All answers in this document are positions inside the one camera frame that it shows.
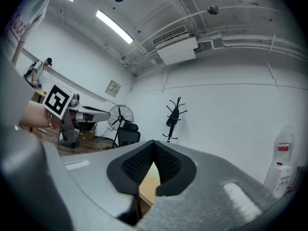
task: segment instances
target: person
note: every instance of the person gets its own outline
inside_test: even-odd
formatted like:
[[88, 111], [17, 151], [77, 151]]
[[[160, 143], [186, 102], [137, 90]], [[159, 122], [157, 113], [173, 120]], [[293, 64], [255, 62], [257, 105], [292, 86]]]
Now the person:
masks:
[[[22, 0], [4, 27], [0, 36], [1, 52], [13, 67], [16, 66], [26, 40], [44, 19], [49, 1]], [[48, 110], [42, 104], [34, 101], [29, 101], [19, 125], [37, 128], [62, 127], [60, 119], [55, 116], [52, 116], [51, 122], [49, 122]]]
[[29, 85], [33, 88], [41, 88], [42, 85], [39, 81], [39, 77], [44, 71], [46, 66], [52, 66], [52, 59], [49, 57], [44, 62], [37, 61], [31, 64], [31, 66], [26, 70], [23, 77], [28, 81]]
[[4, 27], [0, 43], [13, 67], [25, 42], [44, 19], [49, 1], [22, 0]]

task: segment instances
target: black coat rack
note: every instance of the black coat rack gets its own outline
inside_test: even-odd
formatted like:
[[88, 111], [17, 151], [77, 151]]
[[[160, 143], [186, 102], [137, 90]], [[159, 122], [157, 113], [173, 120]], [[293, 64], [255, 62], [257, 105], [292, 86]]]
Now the black coat rack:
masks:
[[185, 110], [185, 111], [183, 111], [183, 112], [181, 112], [181, 113], [179, 112], [179, 107], [180, 107], [181, 105], [184, 105], [184, 103], [181, 103], [181, 104], [179, 105], [180, 100], [181, 100], [181, 97], [178, 98], [177, 104], [175, 104], [173, 101], [170, 100], [170, 101], [173, 102], [174, 105], [175, 105], [175, 108], [174, 108], [173, 111], [171, 111], [171, 109], [168, 107], [168, 105], [166, 105], [167, 108], [171, 111], [171, 115], [168, 116], [168, 121], [166, 122], [166, 125], [167, 125], [168, 127], [170, 127], [169, 134], [168, 134], [168, 136], [166, 136], [165, 134], [163, 134], [165, 137], [168, 138], [168, 139], [167, 139], [167, 142], [170, 142], [170, 139], [174, 139], [174, 140], [177, 140], [177, 139], [178, 139], [178, 138], [173, 138], [173, 137], [172, 137], [173, 129], [174, 129], [174, 126], [177, 124], [177, 122], [178, 122], [178, 121], [181, 121], [181, 119], [179, 119], [179, 115], [182, 114], [182, 113], [187, 112], [187, 110]]

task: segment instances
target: chair backrest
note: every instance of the chair backrest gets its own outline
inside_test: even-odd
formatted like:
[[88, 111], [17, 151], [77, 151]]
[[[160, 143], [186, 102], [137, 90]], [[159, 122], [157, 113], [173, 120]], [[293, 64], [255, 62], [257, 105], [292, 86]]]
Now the chair backrest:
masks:
[[126, 130], [124, 128], [118, 128], [118, 141], [119, 147], [129, 144], [134, 144], [140, 141], [140, 133], [135, 130]]

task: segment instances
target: white cloth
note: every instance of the white cloth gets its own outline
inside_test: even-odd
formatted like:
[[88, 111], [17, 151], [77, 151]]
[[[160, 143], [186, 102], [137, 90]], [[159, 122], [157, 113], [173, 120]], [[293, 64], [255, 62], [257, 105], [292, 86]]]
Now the white cloth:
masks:
[[19, 42], [26, 42], [45, 17], [49, 0], [22, 0], [8, 21], [0, 38], [0, 44], [12, 60]]
[[[44, 71], [43, 62], [42, 62], [42, 61], [38, 61], [38, 62], [34, 65], [33, 71], [34, 71], [34, 69], [36, 69], [37, 74], [38, 74], [38, 77], [40, 77], [41, 74], [42, 74], [43, 71]], [[32, 84], [32, 75], [33, 75], [33, 71], [32, 71], [32, 73], [31, 73], [30, 75], [28, 75], [28, 77], [27, 77], [27, 81], [30, 82], [31, 84]]]

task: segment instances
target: wooden floor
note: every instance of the wooden floor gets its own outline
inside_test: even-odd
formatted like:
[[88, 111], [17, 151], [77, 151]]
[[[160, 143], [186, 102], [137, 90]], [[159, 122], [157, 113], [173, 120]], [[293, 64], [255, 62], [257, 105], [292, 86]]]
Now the wooden floor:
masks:
[[79, 153], [92, 153], [106, 150], [112, 147], [112, 142], [108, 140], [98, 140], [92, 136], [80, 134], [78, 136], [78, 141], [80, 146], [74, 149], [66, 148], [62, 145], [59, 145], [57, 140], [59, 138], [60, 130], [51, 129], [51, 128], [33, 128], [32, 133], [35, 134], [41, 141], [47, 141], [55, 144], [55, 147], [58, 149], [60, 156], [72, 155]]

